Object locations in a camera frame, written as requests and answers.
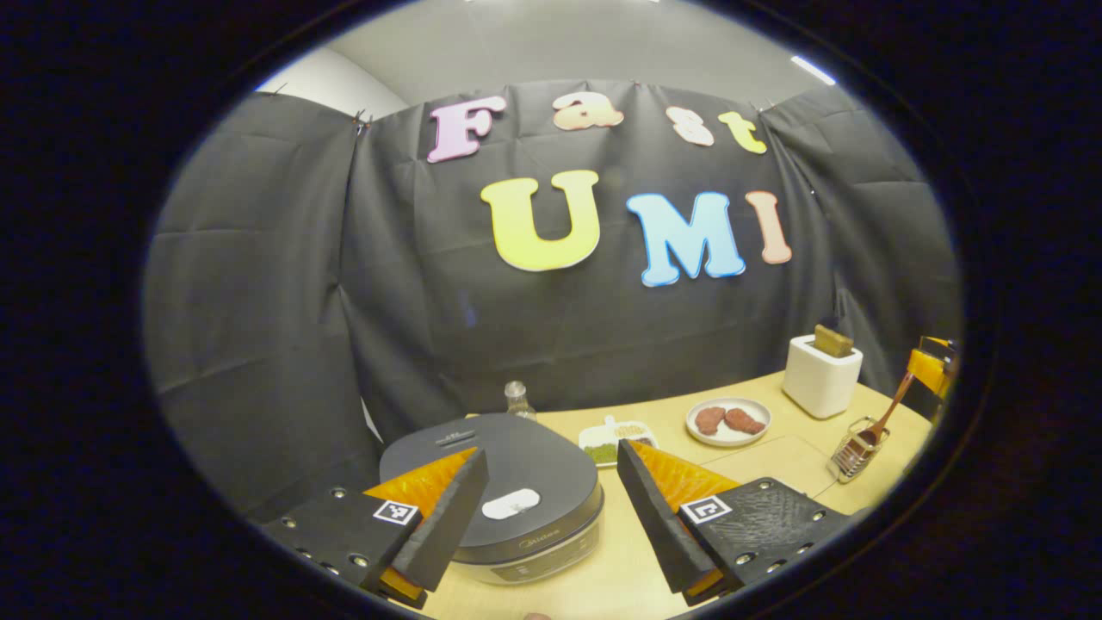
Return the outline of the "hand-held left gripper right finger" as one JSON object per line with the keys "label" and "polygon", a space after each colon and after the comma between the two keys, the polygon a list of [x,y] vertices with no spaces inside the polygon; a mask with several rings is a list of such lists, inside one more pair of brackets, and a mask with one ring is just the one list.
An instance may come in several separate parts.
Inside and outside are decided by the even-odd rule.
{"label": "hand-held left gripper right finger", "polygon": [[853,521],[770,476],[735,482],[641,440],[619,440],[616,471],[666,584],[690,607],[800,564]]}

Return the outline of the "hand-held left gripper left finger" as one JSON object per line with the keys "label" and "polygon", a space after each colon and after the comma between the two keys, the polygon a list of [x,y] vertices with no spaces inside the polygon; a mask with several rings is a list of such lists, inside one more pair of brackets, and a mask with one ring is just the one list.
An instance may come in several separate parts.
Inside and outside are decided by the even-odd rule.
{"label": "hand-held left gripper left finger", "polygon": [[420,609],[487,482],[486,452],[469,448],[361,492],[332,487],[259,527],[336,580]]}

